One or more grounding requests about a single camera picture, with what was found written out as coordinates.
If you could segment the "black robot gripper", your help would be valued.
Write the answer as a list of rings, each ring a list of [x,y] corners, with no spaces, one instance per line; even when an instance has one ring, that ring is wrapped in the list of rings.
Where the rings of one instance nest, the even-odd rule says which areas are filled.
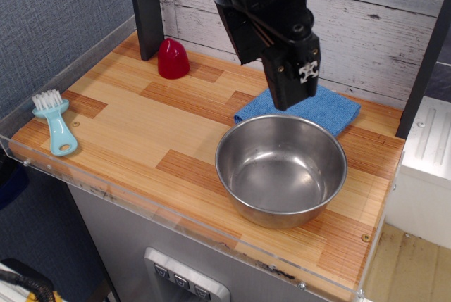
[[[307,0],[214,0],[243,64],[262,59],[280,111],[316,95],[320,41]]]

